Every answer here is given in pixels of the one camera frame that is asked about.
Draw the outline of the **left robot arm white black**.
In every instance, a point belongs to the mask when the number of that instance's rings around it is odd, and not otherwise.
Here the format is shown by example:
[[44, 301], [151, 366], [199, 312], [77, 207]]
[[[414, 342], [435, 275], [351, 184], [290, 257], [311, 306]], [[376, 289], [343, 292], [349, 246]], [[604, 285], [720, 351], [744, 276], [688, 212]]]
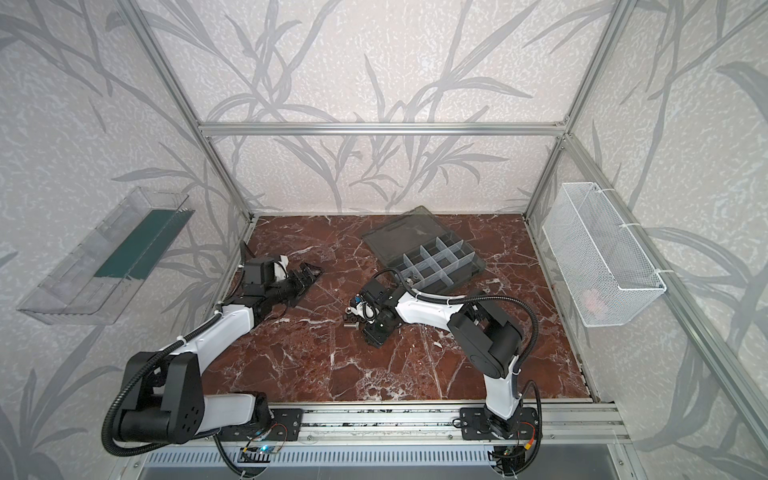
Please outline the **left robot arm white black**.
[[322, 273], [321, 267], [306, 262], [291, 270], [285, 256], [246, 261], [239, 285], [211, 319], [156, 352], [139, 352], [128, 360], [121, 389], [102, 425], [104, 447], [126, 456], [227, 428], [268, 432], [275, 420], [265, 394], [207, 395], [202, 376], [275, 307], [296, 306]]

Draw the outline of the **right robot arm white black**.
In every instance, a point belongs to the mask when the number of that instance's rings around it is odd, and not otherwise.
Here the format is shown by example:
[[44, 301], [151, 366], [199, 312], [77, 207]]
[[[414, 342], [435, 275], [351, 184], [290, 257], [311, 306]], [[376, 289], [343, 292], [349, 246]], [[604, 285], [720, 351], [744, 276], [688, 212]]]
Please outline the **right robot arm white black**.
[[532, 346], [495, 296], [440, 296], [403, 286], [388, 288], [372, 279], [346, 308], [345, 321], [361, 325], [365, 341], [381, 347], [401, 326], [425, 325], [451, 334], [484, 376], [485, 408], [507, 421], [521, 406], [517, 376]]

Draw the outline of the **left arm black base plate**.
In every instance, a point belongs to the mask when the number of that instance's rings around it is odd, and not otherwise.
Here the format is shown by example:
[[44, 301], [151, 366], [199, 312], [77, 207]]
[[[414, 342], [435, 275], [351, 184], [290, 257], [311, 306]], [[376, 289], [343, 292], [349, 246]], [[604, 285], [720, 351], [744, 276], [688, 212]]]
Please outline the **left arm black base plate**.
[[222, 442], [269, 441], [295, 442], [301, 430], [304, 410], [301, 408], [272, 409], [272, 419], [263, 426], [244, 424], [222, 428]]

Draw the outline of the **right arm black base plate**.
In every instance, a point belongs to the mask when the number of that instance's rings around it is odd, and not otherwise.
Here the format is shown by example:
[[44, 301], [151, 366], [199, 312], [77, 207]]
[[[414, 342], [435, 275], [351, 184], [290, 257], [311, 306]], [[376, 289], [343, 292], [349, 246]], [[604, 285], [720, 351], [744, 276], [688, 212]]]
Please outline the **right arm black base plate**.
[[529, 441], [536, 437], [540, 415], [533, 407], [519, 407], [512, 417], [502, 419], [485, 407], [462, 408], [452, 421], [463, 440]]

